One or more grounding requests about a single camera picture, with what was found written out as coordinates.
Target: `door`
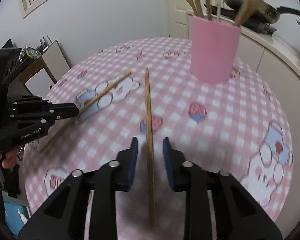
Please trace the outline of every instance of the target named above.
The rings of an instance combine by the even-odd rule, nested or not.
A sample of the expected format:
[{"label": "door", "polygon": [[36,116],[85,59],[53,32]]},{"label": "door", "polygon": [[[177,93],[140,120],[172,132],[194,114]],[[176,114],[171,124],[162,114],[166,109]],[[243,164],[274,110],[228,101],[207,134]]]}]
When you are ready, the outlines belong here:
[{"label": "door", "polygon": [[[205,0],[200,0],[202,9],[205,12],[203,4]],[[218,0],[211,0],[212,5],[217,5]],[[185,0],[167,0],[168,3],[168,18],[169,18],[169,33],[174,38],[188,38],[187,33],[187,17],[186,11],[192,11],[190,5]]]}]

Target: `stove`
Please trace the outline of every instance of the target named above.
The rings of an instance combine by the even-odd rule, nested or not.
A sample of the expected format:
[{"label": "stove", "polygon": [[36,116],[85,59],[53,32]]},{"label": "stove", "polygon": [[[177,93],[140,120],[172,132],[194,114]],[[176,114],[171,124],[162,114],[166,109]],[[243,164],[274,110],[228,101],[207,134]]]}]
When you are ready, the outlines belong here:
[{"label": "stove", "polygon": [[[212,6],[212,14],[217,14],[216,6]],[[237,12],[221,8],[221,15],[234,21]],[[276,28],[271,27],[269,24],[262,23],[253,18],[250,18],[243,26],[256,33],[268,34],[270,36],[272,36],[272,34],[277,30]]]}]

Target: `pink cup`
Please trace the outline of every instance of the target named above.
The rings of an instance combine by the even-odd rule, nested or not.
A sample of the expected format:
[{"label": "pink cup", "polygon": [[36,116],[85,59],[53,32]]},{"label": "pink cup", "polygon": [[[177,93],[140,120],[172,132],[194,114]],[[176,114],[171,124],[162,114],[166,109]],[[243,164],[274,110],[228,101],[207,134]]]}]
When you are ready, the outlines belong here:
[{"label": "pink cup", "polygon": [[192,16],[191,73],[201,82],[227,82],[237,53],[240,27]]}]

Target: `bear cartoon print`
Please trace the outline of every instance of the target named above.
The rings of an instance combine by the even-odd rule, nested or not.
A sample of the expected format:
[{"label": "bear cartoon print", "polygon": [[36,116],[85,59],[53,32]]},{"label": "bear cartoon print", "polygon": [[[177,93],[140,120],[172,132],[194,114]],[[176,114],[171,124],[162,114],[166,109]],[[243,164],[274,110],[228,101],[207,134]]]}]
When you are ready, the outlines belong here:
[{"label": "bear cartoon print", "polygon": [[259,152],[250,158],[248,174],[241,179],[241,184],[265,207],[281,184],[285,167],[291,167],[292,162],[292,152],[283,142],[282,128],[272,121]]},{"label": "bear cartoon print", "polygon": [[[95,90],[85,89],[77,95],[77,104],[79,108],[84,107],[89,103],[95,96],[100,92],[106,89],[110,84],[115,83],[118,79],[124,76],[124,73],[116,75],[113,79],[108,81],[103,81]],[[140,82],[133,80],[132,77],[127,77],[121,81],[117,86],[109,90],[100,100],[96,101],[91,107],[89,107],[83,114],[79,117],[79,123],[84,122],[92,115],[97,113],[100,110],[108,108],[112,103],[118,103],[123,100],[130,94],[130,92],[138,90],[140,87]]]},{"label": "bear cartoon print", "polygon": [[62,167],[50,168],[44,178],[47,195],[50,196],[57,187],[68,177],[69,173]]},{"label": "bear cartoon print", "polygon": [[185,52],[170,49],[165,49],[163,51],[163,56],[165,59],[177,58],[180,57],[182,54],[185,54]]}]

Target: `tablecloth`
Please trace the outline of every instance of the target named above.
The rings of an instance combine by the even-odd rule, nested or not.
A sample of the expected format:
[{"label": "tablecloth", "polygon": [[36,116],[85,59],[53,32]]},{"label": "tablecloth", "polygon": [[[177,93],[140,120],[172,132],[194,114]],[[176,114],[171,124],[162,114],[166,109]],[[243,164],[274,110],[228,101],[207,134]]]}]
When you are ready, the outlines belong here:
[{"label": "tablecloth", "polygon": [[[139,155],[134,185],[128,193],[116,193],[118,239],[182,239],[185,193],[170,190],[162,156],[162,141],[169,137],[174,149],[203,169],[230,171],[276,220],[289,192],[293,169],[291,134],[280,103],[269,85],[240,59],[234,61],[229,82],[199,82],[189,70],[190,48],[191,41],[185,39],[129,41],[96,53],[63,76],[46,99],[83,107],[123,73],[132,71],[49,150],[38,152],[47,138],[26,146],[25,186],[32,212],[71,171],[100,168],[115,159],[120,150],[129,148],[136,136]],[[148,221],[143,151],[146,67],[150,72],[154,131],[155,230]],[[61,124],[58,121],[48,137]]]}]

